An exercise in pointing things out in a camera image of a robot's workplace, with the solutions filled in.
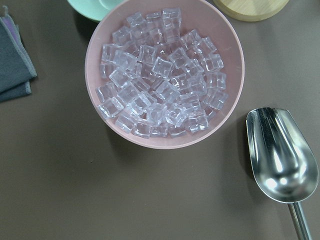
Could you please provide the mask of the pink bowl with ice cubes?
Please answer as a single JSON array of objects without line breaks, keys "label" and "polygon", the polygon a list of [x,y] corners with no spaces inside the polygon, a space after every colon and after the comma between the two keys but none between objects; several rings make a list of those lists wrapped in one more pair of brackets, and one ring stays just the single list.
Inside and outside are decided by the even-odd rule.
[{"label": "pink bowl with ice cubes", "polygon": [[104,119],[104,123],[124,139],[137,145],[153,149],[178,149],[200,142],[216,132],[230,117],[240,98],[245,78],[245,61],[240,40],[228,19],[211,3],[205,0],[125,0],[111,10],[97,25],[88,44],[85,57],[85,82],[92,105],[100,104],[96,88],[104,83],[100,77],[102,45],[112,40],[112,33],[124,25],[126,17],[141,12],[143,15],[158,12],[163,8],[181,9],[181,32],[192,29],[200,35],[209,36],[223,60],[223,71],[227,74],[228,98],[208,129],[186,133],[181,137],[151,137],[145,139],[125,133],[115,125],[115,119]]}]

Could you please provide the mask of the green bowl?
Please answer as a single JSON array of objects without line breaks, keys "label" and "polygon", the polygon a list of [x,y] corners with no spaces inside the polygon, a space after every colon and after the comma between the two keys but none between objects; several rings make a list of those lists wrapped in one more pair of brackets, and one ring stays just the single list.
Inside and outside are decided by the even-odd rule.
[{"label": "green bowl", "polygon": [[99,22],[123,0],[67,0],[67,2],[82,16]]}]

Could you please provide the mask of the steel ice scoop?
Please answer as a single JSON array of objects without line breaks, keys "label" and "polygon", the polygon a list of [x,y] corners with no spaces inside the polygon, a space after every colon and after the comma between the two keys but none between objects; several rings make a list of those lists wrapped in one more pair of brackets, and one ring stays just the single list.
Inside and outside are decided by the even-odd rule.
[{"label": "steel ice scoop", "polygon": [[262,107],[246,117],[251,168],[261,191],[288,205],[298,239],[312,238],[301,202],[319,182],[315,156],[286,109]]}]

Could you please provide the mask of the wooden cup tree stand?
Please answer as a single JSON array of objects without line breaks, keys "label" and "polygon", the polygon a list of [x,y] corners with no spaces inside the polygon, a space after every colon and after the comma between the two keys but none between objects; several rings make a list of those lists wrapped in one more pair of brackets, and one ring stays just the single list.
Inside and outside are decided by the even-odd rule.
[{"label": "wooden cup tree stand", "polygon": [[213,0],[229,17],[244,22],[259,22],[279,13],[289,0]]}]

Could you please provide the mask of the grey folded cloth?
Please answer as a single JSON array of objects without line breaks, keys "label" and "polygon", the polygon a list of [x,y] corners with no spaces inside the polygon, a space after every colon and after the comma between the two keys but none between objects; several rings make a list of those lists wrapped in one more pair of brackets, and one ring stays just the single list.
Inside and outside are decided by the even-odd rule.
[{"label": "grey folded cloth", "polygon": [[30,81],[36,77],[37,72],[23,45],[19,26],[4,5],[0,16],[0,101],[30,95]]}]

